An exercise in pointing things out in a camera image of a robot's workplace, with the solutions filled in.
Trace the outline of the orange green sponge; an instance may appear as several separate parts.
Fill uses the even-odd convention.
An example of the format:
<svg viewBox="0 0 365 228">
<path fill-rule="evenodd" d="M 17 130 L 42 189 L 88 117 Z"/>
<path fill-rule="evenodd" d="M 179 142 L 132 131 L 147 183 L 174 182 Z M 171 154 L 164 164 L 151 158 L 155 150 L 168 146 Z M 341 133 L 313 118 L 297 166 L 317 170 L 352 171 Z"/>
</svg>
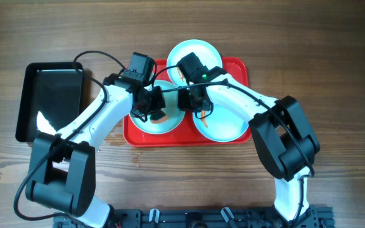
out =
<svg viewBox="0 0 365 228">
<path fill-rule="evenodd" d="M 166 122 L 168 119 L 169 117 L 162 110 L 155 111 L 150 115 L 150 122 L 153 124 L 161 124 Z"/>
</svg>

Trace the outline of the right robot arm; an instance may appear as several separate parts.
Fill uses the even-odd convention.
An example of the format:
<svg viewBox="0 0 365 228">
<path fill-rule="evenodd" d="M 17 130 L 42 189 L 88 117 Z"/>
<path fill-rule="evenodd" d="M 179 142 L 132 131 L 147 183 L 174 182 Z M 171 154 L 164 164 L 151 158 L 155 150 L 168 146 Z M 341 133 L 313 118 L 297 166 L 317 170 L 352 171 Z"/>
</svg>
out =
<svg viewBox="0 0 365 228">
<path fill-rule="evenodd" d="M 274 177 L 276 211 L 291 226 L 300 223 L 309 203 L 307 179 L 320 150 L 319 141 L 299 102 L 286 96 L 272 98 L 237 82 L 216 66 L 179 66 L 186 86 L 186 101 L 197 104 L 206 99 L 248 122 L 255 149 L 264 168 Z"/>
</svg>

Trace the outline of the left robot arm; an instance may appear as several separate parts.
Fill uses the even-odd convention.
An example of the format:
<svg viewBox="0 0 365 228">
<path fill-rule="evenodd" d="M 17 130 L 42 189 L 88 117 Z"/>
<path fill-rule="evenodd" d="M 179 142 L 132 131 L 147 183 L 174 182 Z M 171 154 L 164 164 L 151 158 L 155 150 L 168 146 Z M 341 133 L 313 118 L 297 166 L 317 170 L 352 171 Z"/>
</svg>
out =
<svg viewBox="0 0 365 228">
<path fill-rule="evenodd" d="M 133 113 L 146 120 L 165 107 L 152 73 L 111 74 L 101 83 L 99 96 L 56 134 L 40 133 L 33 142 L 29 172 L 20 187 L 29 201 L 55 209 L 86 227 L 118 227 L 112 205 L 101 201 L 96 189 L 95 154 L 113 127 Z"/>
</svg>

